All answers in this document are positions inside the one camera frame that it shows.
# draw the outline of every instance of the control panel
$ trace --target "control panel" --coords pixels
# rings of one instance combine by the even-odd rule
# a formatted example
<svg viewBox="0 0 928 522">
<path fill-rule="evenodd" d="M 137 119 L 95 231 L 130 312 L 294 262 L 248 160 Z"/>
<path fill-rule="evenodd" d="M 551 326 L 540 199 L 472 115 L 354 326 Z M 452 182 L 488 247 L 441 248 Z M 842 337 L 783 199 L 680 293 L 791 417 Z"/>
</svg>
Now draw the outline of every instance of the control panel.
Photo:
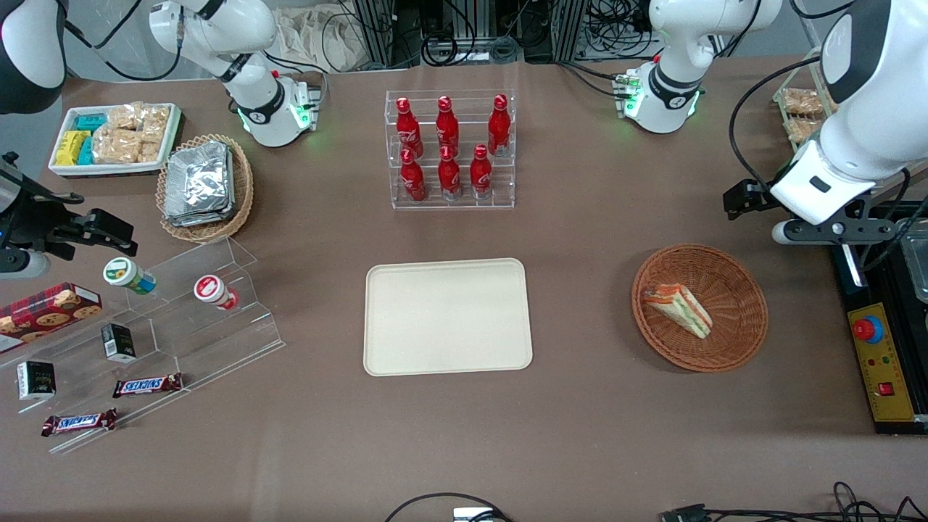
<svg viewBox="0 0 928 522">
<path fill-rule="evenodd" d="M 854 335 L 857 363 L 864 377 L 873 420 L 878 423 L 912 422 L 915 413 L 899 368 L 883 303 L 849 312 L 847 320 Z"/>
</svg>

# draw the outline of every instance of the brown tablecloth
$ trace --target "brown tablecloth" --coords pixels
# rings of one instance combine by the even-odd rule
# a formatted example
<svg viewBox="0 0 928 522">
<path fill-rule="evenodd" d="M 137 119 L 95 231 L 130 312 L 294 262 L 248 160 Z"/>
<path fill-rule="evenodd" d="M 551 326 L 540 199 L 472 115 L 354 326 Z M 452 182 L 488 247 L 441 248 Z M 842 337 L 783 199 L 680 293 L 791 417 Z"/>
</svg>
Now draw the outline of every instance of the brown tablecloth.
<svg viewBox="0 0 928 522">
<path fill-rule="evenodd" d="M 722 193 L 745 177 L 728 147 L 731 108 L 787 62 L 719 60 L 696 114 L 668 136 L 620 121 L 610 100 L 554 66 L 338 75 L 319 130 L 274 150 L 245 134 L 216 81 L 69 82 L 66 107 L 172 101 L 184 137 L 241 143 L 256 198 L 237 239 L 259 259 L 254 284 L 287 346 L 63 457 L 45 453 L 6 383 L 0 518 L 376 522 L 410 497 L 453 490 L 522 522 L 613 522 L 695 502 L 818 510 L 835 480 L 882 506 L 907 493 L 924 502 L 928 438 L 872 434 L 826 252 L 774 243 L 777 211 L 730 223 L 722 211 Z M 385 90 L 498 86 L 519 93 L 516 208 L 395 212 Z M 791 154 L 771 89 L 740 126 L 744 153 L 768 173 Z M 143 266 L 191 247 L 160 229 L 152 177 L 43 181 L 133 223 Z M 635 271 L 682 241 L 731 253 L 766 293 L 770 333 L 744 368 L 679 371 L 635 327 Z M 60 281 L 109 294 L 99 271 L 113 252 L 77 256 L 39 281 L 4 282 L 5 301 Z M 364 372 L 371 267 L 503 256 L 525 264 L 531 366 Z M 397 520 L 449 520 L 466 503 L 426 502 Z"/>
</svg>

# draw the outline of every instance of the red cookie box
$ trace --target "red cookie box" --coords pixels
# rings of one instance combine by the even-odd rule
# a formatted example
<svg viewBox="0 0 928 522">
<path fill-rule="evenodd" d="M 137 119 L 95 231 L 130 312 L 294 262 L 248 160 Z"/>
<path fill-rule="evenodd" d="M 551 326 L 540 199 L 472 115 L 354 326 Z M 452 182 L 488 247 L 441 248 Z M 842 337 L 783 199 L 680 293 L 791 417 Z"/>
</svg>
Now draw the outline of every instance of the red cookie box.
<svg viewBox="0 0 928 522">
<path fill-rule="evenodd" d="M 100 294 L 62 282 L 0 308 L 0 353 L 103 311 Z"/>
</svg>

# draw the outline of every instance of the round wicker basket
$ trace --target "round wicker basket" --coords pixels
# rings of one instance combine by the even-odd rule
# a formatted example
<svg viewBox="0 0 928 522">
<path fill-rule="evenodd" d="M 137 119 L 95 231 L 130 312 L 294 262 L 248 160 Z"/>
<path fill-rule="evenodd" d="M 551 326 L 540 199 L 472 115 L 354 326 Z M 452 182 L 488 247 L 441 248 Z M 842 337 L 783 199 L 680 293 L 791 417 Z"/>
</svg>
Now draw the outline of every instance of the round wicker basket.
<svg viewBox="0 0 928 522">
<path fill-rule="evenodd" d="M 713 320 L 705 339 L 687 332 L 642 297 L 649 286 L 681 283 Z M 741 263 L 700 244 L 681 243 L 656 252 L 632 284 L 635 322 L 648 344 L 681 368 L 728 372 L 751 359 L 767 337 L 767 302 Z"/>
<path fill-rule="evenodd" d="M 175 227 L 162 218 L 161 227 L 179 240 L 203 243 L 221 236 L 231 236 L 245 224 L 248 214 L 251 212 L 251 203 L 254 200 L 254 178 L 251 175 L 251 165 L 248 163 L 248 158 L 245 157 L 245 152 L 242 151 L 234 139 L 227 136 L 208 134 L 185 141 L 177 149 L 199 147 L 213 139 L 222 141 L 232 150 L 232 176 L 235 179 L 235 201 L 238 210 L 232 219 L 228 221 L 206 223 L 194 227 Z M 155 192 L 155 204 L 158 205 L 158 210 L 161 210 L 162 214 L 164 214 L 164 184 L 166 177 L 167 165 L 164 165 L 158 173 L 158 189 Z"/>
</svg>

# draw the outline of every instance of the emergency stop button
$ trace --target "emergency stop button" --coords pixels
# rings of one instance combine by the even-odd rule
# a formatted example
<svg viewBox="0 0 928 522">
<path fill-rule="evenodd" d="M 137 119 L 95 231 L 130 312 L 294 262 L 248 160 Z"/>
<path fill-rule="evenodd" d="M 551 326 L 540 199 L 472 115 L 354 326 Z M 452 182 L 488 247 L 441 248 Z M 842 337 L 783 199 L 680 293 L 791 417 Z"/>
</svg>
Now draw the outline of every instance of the emergency stop button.
<svg viewBox="0 0 928 522">
<path fill-rule="evenodd" d="M 883 340 L 883 323 L 873 316 L 867 316 L 854 321 L 852 330 L 857 339 L 871 345 L 875 345 Z"/>
</svg>

